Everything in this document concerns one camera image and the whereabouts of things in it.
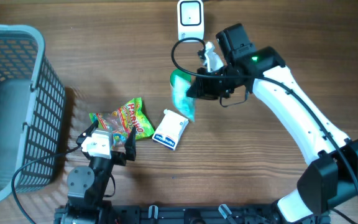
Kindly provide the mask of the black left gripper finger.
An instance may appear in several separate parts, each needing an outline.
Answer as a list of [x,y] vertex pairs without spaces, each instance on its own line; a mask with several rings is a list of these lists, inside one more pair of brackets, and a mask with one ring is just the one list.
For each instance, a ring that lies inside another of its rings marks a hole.
[[76,140],[77,145],[82,145],[82,143],[85,141],[87,137],[90,137],[92,133],[98,128],[99,121],[96,120],[92,123],[91,126],[89,126],[85,131],[83,131]]
[[126,150],[126,160],[129,161],[135,161],[136,159],[136,132],[136,127],[133,127],[124,144],[124,148]]

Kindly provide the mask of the Haribo gummy candy bag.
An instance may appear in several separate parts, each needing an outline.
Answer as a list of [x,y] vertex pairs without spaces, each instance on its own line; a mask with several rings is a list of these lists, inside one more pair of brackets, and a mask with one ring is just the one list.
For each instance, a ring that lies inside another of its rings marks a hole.
[[141,97],[133,98],[111,113],[90,113],[92,122],[98,121],[98,127],[113,133],[113,147],[123,146],[132,128],[135,128],[135,138],[143,139],[154,134],[154,128],[142,112]]

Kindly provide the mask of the teal tissue packet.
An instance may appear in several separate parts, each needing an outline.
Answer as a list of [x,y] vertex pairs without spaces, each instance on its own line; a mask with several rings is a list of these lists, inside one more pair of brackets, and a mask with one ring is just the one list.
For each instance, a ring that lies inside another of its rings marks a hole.
[[195,121],[196,103],[195,99],[187,96],[191,83],[182,78],[175,80],[175,86],[172,88],[172,101],[174,107],[190,121]]

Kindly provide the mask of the green lid plastic jar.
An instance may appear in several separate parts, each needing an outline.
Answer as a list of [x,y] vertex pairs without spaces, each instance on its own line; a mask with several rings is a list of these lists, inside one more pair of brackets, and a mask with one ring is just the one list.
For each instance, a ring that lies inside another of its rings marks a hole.
[[185,73],[179,69],[174,70],[171,75],[170,75],[170,85],[173,88],[175,86],[175,80],[178,78],[182,78],[185,81],[187,81],[188,83],[191,83],[191,75],[188,73]]

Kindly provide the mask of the white blue plaster box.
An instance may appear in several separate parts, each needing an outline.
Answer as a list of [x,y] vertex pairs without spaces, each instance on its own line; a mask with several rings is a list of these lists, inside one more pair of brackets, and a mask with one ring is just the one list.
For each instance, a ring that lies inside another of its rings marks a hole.
[[155,130],[152,140],[175,151],[189,120],[168,109],[163,113],[164,117]]

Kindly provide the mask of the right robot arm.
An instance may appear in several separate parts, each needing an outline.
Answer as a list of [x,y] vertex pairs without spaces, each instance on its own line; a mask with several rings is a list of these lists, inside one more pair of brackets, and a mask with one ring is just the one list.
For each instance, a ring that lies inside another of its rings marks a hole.
[[198,52],[203,66],[187,95],[204,100],[229,98],[237,87],[263,102],[290,133],[307,168],[296,188],[276,203],[284,223],[335,212],[358,198],[358,139],[351,139],[325,117],[296,83],[284,59],[272,47],[256,49],[241,24],[203,42]]

